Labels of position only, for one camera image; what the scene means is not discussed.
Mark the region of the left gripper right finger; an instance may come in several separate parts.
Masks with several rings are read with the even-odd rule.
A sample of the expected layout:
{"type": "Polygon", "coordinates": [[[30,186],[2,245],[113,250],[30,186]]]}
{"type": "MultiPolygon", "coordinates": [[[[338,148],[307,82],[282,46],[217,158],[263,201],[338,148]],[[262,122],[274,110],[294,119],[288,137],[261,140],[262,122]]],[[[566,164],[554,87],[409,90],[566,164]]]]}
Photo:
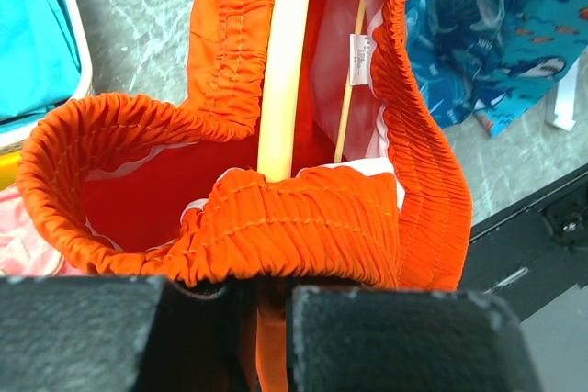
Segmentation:
{"type": "Polygon", "coordinates": [[[292,391],[539,391],[516,315],[476,291],[288,284],[292,391]]]}

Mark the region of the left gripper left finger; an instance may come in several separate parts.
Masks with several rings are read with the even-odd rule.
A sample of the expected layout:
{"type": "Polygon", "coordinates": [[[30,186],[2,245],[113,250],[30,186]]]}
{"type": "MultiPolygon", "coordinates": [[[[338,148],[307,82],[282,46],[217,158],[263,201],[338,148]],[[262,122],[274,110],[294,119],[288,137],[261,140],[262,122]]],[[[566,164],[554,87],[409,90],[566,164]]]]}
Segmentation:
{"type": "Polygon", "coordinates": [[[253,391],[247,286],[163,276],[5,276],[4,391],[253,391]]]}

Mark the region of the orange shorts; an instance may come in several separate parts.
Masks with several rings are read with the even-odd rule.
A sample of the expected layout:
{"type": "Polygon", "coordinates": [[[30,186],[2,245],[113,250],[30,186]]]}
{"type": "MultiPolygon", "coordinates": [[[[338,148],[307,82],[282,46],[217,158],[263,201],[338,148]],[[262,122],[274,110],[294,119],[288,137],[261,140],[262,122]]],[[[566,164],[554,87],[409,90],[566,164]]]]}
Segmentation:
{"type": "Polygon", "coordinates": [[[16,185],[40,236],[76,269],[193,287],[266,276],[256,367],[287,389],[287,277],[453,290],[472,202],[418,91],[407,0],[309,0],[292,176],[257,170],[275,0],[194,0],[187,98],[107,93],[52,110],[16,185]]]}

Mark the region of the yellow hanger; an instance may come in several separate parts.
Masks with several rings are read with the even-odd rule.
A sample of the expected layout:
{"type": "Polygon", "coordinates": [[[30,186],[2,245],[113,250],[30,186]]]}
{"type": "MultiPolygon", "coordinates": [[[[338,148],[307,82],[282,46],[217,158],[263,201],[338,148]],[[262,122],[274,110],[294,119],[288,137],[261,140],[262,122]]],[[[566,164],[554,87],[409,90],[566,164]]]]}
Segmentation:
{"type": "MultiPolygon", "coordinates": [[[[267,48],[260,117],[257,171],[267,181],[290,178],[298,104],[300,66],[309,0],[275,0],[267,48]]],[[[370,37],[360,34],[366,5],[359,0],[355,31],[349,38],[349,64],[335,143],[334,163],[341,163],[352,90],[369,79],[370,37]]]]}

